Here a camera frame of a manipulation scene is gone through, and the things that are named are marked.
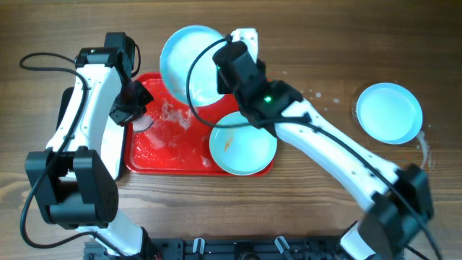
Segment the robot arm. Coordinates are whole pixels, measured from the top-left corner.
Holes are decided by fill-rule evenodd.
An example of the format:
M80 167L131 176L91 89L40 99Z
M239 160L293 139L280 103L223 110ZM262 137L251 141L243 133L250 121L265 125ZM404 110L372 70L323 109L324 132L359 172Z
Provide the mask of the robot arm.
M77 72L87 81L87 99L74 135L57 155L56 167L35 193L43 219L65 229L97 233L96 240L112 255L153 259L157 255L147 232L118 209L118 189L100 157L108 117L126 126L146 112L153 97L140 82L132 82L135 43L123 32L108 33L102 48L83 48L76 57ZM30 152L25 162L34 186L50 158L63 143L83 96L75 87L64 117L44 152Z
M353 258L364 259L365 251L396 258L423 228L417 218L426 224L433 217L427 174L416 165L402 170L374 155L322 118L286 82L269 82L265 64L255 63L244 43L228 41L213 60L220 94L233 94L249 122L316 161L366 212L365 219L342 239ZM267 123L272 119L277 123Z
M395 183L398 180L395 174L399 169L397 165L361 147L322 118L307 100L293 102L282 112L282 116L301 117L306 113L312 118L313 125L330 132L363 158L367 158L372 165L380 169L388 181ZM277 123L275 129L278 138L304 152L338 180L365 212L374 204L372 196L375 193L385 194L388 191L388 187L365 168L357 158L327 136L294 123Z

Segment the wood grain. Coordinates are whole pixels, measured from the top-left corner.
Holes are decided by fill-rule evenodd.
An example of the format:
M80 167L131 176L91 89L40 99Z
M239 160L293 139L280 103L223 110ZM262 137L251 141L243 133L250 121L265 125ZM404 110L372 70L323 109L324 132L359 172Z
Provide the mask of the wood grain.
M460 259L461 9L459 1L3 1L0 259L80 259L85 241L40 251L19 236L19 214L30 190L24 159L52 137L61 93L74 81L63 73L21 70L19 59L34 51L74 57L80 48L101 46L106 32L125 31L141 47L141 73L158 71L165 41L191 24L222 33L256 27L260 57L271 78L302 90L345 134L402 166L422 161L417 141L401 146L376 142L353 119L352 106L374 82L397 82L413 92L424 111L423 130L436 162L433 168L425 165L436 210L430 228L445 257ZM31 64L66 65L51 58ZM317 92L322 96L315 97ZM282 143L274 169L263 178L126 173L118 186L121 208L153 238L333 235L363 215L329 174ZM41 243L72 233L44 224L35 205L28 223L30 236ZM414 246L433 259L423 236Z

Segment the white plate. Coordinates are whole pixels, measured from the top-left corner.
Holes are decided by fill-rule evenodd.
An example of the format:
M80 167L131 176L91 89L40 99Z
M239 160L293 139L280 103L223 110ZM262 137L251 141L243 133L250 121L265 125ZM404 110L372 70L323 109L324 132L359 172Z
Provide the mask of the white plate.
M160 55L160 74L169 93L184 104L186 99L186 77L194 59L213 42L222 39L216 30L202 25L191 25L175 32L166 42ZM217 68L212 60L220 43L207 51L195 65L189 83L191 101L195 106L217 102L223 95L217 92Z
M220 119L219 124L248 122L239 112ZM239 176L263 170L276 154L277 140L265 129L253 126L235 129L213 128L210 135L210 152L218 166Z
M412 140L423 123L419 101L407 89L393 83L368 87L358 99L357 116L371 137L387 144Z

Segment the red tray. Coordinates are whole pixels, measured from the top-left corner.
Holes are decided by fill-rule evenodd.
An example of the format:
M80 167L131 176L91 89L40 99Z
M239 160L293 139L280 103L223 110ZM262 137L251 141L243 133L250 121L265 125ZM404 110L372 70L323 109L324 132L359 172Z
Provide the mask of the red tray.
M212 128L197 121L187 105L169 94L159 73L146 73L137 80L154 97L154 102L147 106L147 115L152 117L154 124L138 134L128 126L124 160L129 170L142 174L234 176L223 171L210 155ZM233 96L225 95L197 111L207 121L216 123L237 111L237 103ZM267 174L273 164L271 161L252 176Z

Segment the wire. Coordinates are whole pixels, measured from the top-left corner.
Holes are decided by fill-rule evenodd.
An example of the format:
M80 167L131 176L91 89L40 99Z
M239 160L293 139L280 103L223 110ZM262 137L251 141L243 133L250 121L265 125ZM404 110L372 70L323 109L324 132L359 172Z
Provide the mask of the wire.
M197 118L198 121L202 122L203 124L206 124L207 126L210 127L217 127L217 128L236 128L236 127L242 127L242 126L258 126L258 125L263 125L263 124L275 124L275 123L292 123L292 124L299 124L306 126L313 131L319 132L335 143L339 144L341 147L343 147L346 151L351 153L353 156L355 156L368 170L370 170L375 176L377 176L384 184L393 192L398 199L401 201L401 203L409 210L411 213L412 217L416 220L417 224L420 226L422 231L424 232L425 236L427 237L427 240L429 244L431 245L433 251L435 252L435 255L438 260L443 259L443 256L440 253L440 250L438 249L438 246L436 244L435 239L433 238L431 232L428 230L427 225L423 222L423 220L420 218L420 216L415 212L415 210L412 208L412 206L407 202L407 200L393 187L393 184L391 184L383 175L375 169L371 164L369 164L366 159L364 159L361 155L359 155L357 152L355 152L351 147L349 147L347 144L345 144L343 141L341 141L339 138L334 136L333 134L327 132L326 130L322 129L319 126L314 126L311 123L307 122L304 117L298 117L298 118L273 118L273 119L265 119L265 120L260 120L260 121L254 121L254 122L249 122L249 123L238 123L238 124L232 124L232 125L219 125L215 123L208 122L201 118L199 114L196 112L193 103L191 101L191 94L190 94L190 87L189 87L189 82L191 80L191 74L194 69L194 66L197 64L199 59L211 48L215 47L217 44L222 43L227 41L227 38L223 38L220 40L217 40L216 42L212 43L209 47L205 48L200 54L194 59L193 63L191 64L191 67L189 68L188 71L188 76L186 77L186 98L188 100L188 106L191 109L191 112L194 114L194 116Z
M48 175L50 169L53 168L53 166L55 166L57 160L59 159L59 156L64 151L64 149L66 148L66 146L70 142L70 140L73 139L74 131L75 131L75 128L77 127L77 124L79 122L80 117L82 116L82 112L83 112L84 107L85 107L85 102L87 100L87 93L88 93L87 81L85 80L85 78L80 73L78 73L78 72L76 72L76 71L74 71L72 69L61 68L61 67L34 67L34 66L24 65L24 62L27 59L35 57L35 56L53 56L53 57L57 57L57 58L60 58L60 59L64 59L64 60L69 61L71 63L74 63L73 60L71 60L70 58L67 58L65 56L56 54L56 53L39 52L39 53L31 53L31 54L28 54L28 55L22 57L21 60L19 61L19 66L21 68L23 68L23 69L30 70L30 71L37 71L37 72L66 72L66 73L70 73L70 74L73 74L73 75L77 76L80 79L80 81L82 82L82 99L80 101L79 107L77 108L77 112L76 112L76 115L74 117L74 120L72 121L71 126L69 127L69 131L67 132L66 136L64 136L63 143L58 148L55 155L51 158L50 162L46 165L45 170L43 171L43 173L39 176L37 181L32 186L32 189L30 190L29 195L27 195L26 201L24 203L24 207L22 208L21 220L20 220L20 224L19 224L19 229L20 229L20 232L21 232L22 239L24 240L24 242L26 242L27 245L32 246L33 248L48 249L48 248L55 248L56 246L61 246L61 245L65 244L65 243L68 243L70 241L73 241L73 240L75 240L77 238L80 238L82 236L85 236L85 235L91 235L94 238L97 238L100 241L102 241L110 249L114 250L122 258L124 258L122 252L118 248L116 248L115 246L108 243L106 241L106 239L104 239L104 237L102 237L100 234L98 234L96 232L92 232L92 231L79 233L79 234L73 235L73 236L71 236L69 238L66 238L66 239L63 239L61 241L58 241L58 242L55 242L55 243L52 243L52 244L48 244L48 245L35 243L32 240L30 240L29 236L27 235L26 219L27 219L27 213L29 212L30 203L32 202L32 199L33 199L35 193L37 192L38 188L40 187L43 179L45 179L45 177Z
M413 254L416 256L420 257L423 260L430 260L426 256L424 256L422 253L418 252L417 250L413 249L411 246L407 245L406 246L407 250L411 251Z
M136 51L138 51L138 67L136 68L135 72L131 73L131 77L135 77L138 74L139 67L141 66L141 53L139 52L139 46L136 43L135 43L135 48L136 48Z

